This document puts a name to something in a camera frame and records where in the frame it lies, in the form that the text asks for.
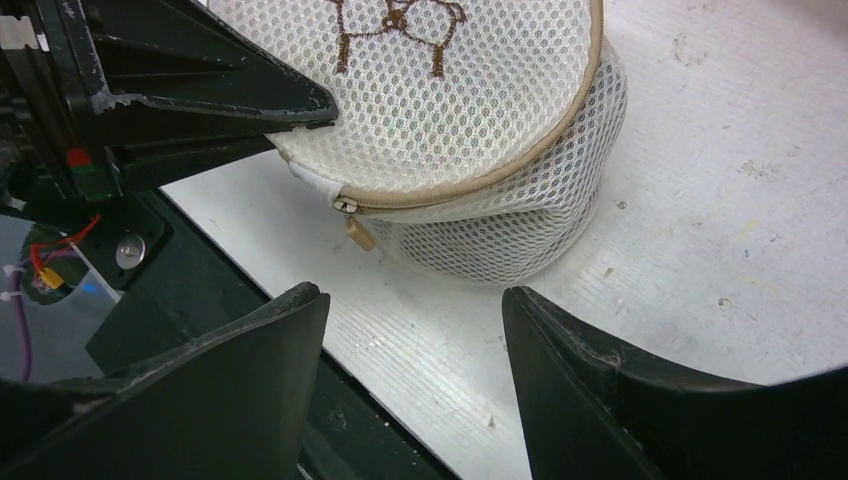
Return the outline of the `round white mesh laundry bag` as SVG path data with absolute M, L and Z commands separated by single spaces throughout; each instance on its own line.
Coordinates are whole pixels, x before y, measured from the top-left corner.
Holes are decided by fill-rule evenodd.
M 270 141 L 361 248 L 512 284 L 586 228 L 627 106 L 601 2 L 209 7 L 333 95 L 333 125 Z

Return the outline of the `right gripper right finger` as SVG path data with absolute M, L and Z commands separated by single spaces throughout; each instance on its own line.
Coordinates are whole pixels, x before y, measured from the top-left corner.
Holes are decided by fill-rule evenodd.
M 776 385 L 654 355 L 528 287 L 502 319 L 536 479 L 843 479 L 847 371 Z

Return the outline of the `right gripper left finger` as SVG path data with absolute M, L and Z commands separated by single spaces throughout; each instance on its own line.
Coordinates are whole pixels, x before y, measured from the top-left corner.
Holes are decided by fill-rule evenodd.
M 1 385 L 5 479 L 294 479 L 330 297 L 304 282 L 103 378 Z

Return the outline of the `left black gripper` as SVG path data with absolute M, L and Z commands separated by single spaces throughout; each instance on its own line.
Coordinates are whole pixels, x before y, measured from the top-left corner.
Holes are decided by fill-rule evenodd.
M 105 111 L 143 105 L 263 130 L 334 122 L 328 89 L 198 1 L 4 1 L 1 191 L 16 208 L 152 190 L 272 149 L 261 133 L 125 134 Z

